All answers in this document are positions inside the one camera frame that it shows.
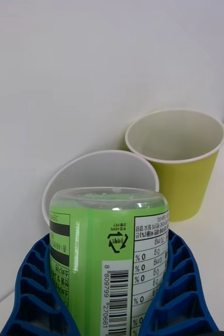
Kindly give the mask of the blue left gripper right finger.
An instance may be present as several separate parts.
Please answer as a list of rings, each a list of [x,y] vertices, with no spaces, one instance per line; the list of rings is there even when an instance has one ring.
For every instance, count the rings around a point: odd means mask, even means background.
[[[170,230],[166,273],[139,334],[207,335],[218,331],[205,302],[195,258],[185,241]]]

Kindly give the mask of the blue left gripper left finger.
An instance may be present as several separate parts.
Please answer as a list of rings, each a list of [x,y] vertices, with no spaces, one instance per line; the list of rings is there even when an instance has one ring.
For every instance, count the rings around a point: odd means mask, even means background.
[[[1,335],[79,335],[49,269],[49,235],[37,241],[17,273],[13,310]]]

